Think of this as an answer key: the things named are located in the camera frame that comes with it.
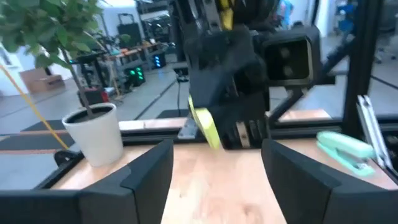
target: mint green stapler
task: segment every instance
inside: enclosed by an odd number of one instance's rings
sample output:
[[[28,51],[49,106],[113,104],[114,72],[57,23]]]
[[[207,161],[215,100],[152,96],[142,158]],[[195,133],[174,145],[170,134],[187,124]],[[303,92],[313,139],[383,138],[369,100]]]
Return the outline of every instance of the mint green stapler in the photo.
[[[369,176],[374,169],[367,163],[376,153],[370,144],[332,131],[322,131],[317,135],[318,147],[359,176]]]

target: white flower pot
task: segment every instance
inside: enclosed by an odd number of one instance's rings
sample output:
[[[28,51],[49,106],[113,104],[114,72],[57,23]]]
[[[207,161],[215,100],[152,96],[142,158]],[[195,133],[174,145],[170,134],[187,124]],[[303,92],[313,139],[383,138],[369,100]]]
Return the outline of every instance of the white flower pot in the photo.
[[[98,167],[118,160],[123,153],[123,143],[116,106],[99,103],[90,107],[94,115],[101,115],[85,121],[88,115],[83,108],[64,117],[62,123],[90,165]]]

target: cardboard box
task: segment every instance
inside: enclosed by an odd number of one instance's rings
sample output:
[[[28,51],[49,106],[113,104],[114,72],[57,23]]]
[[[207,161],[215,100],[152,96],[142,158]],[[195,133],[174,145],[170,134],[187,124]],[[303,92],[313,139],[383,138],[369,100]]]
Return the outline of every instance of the cardboard box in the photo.
[[[28,86],[28,89],[31,93],[38,93],[60,88],[62,86],[65,86],[65,84],[60,75],[52,75],[32,81],[29,83]]]
[[[65,86],[60,75],[47,75],[43,68],[20,72],[22,80],[30,93],[49,91]]]

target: black plastic bracket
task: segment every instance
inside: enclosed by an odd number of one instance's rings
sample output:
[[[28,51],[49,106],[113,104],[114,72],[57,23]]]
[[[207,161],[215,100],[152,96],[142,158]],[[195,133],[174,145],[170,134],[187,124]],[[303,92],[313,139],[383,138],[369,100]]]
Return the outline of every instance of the black plastic bracket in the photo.
[[[73,152],[70,150],[58,151],[54,154],[55,163],[60,167],[63,163],[73,160],[78,156],[78,152]]]

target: yellow cable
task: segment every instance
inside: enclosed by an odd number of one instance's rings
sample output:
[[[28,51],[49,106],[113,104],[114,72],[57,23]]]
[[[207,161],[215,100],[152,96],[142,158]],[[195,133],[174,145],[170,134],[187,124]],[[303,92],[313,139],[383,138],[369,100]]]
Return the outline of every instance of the yellow cable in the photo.
[[[60,139],[58,134],[55,133],[55,131],[51,128],[51,126],[46,122],[46,120],[43,118],[43,116],[39,113],[33,102],[30,100],[30,98],[19,88],[15,80],[10,76],[10,73],[2,66],[0,65],[0,69],[6,74],[8,79],[10,79],[11,83],[14,85],[14,87],[18,90],[19,94],[23,97],[23,99],[26,101],[26,103],[32,108],[33,112],[36,114],[36,116],[44,123],[44,125],[47,127],[47,129],[50,131],[50,133],[54,136],[54,138],[61,144],[62,147],[65,149],[68,149],[68,146]]]

